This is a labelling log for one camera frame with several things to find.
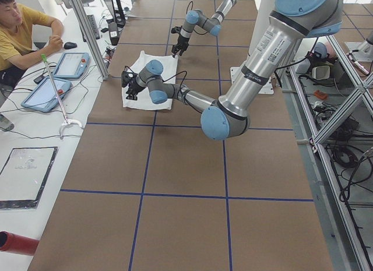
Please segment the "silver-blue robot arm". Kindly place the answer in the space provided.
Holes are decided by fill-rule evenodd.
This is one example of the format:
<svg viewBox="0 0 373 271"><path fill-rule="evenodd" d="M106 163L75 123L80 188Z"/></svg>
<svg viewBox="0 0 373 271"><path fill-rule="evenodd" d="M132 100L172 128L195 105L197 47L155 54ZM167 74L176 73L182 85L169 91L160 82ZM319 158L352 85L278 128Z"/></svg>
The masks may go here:
<svg viewBox="0 0 373 271"><path fill-rule="evenodd" d="M203 133L213 140L240 136L250 125L248 106L267 84L289 48L304 38L337 33L342 25L343 0L274 0L269 25L255 49L240 66L228 92L217 99L186 85L162 79L163 65L149 61L140 72L123 71L121 85L128 100L148 90L154 104L176 99L201 114Z"/></svg>
<svg viewBox="0 0 373 271"><path fill-rule="evenodd" d="M215 37L218 36L223 20L237 2L238 0L223 0L211 18L199 9L187 11L183 25L171 29L172 34L178 34L177 43L171 49L173 57L181 56L188 49L189 40L196 26Z"/></svg>

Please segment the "person's hand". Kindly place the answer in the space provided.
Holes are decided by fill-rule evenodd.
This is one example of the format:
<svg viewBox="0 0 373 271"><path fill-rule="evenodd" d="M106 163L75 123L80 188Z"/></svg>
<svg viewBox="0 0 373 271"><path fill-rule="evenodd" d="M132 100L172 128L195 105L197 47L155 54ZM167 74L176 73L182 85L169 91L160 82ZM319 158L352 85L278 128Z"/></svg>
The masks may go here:
<svg viewBox="0 0 373 271"><path fill-rule="evenodd" d="M63 41L60 36L58 35L51 35L49 37L48 48L53 52L59 51L63 47Z"/></svg>

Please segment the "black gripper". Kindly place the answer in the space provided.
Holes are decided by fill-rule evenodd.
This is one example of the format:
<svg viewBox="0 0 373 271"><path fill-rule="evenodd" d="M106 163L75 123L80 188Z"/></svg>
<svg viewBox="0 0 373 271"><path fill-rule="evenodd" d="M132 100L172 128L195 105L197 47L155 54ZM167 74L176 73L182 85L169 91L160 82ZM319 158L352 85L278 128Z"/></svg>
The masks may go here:
<svg viewBox="0 0 373 271"><path fill-rule="evenodd" d="M179 56L182 56L183 53L187 50L189 46L189 37L184 37L182 35L179 35L177 44L172 47L171 52L173 54L173 57L175 57L179 53Z"/></svg>
<svg viewBox="0 0 373 271"><path fill-rule="evenodd" d="M126 96L126 99L128 100L138 100L138 93L140 93L143 90L143 87L140 86L135 77L132 77L128 83L128 95Z"/></svg>

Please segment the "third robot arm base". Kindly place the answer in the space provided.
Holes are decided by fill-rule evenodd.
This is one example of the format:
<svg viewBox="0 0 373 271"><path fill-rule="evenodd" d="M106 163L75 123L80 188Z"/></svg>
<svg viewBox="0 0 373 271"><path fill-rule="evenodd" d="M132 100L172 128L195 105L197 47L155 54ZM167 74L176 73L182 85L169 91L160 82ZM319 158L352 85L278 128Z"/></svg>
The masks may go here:
<svg viewBox="0 0 373 271"><path fill-rule="evenodd" d="M372 61L372 32L362 42L345 42L348 56L353 62Z"/></svg>

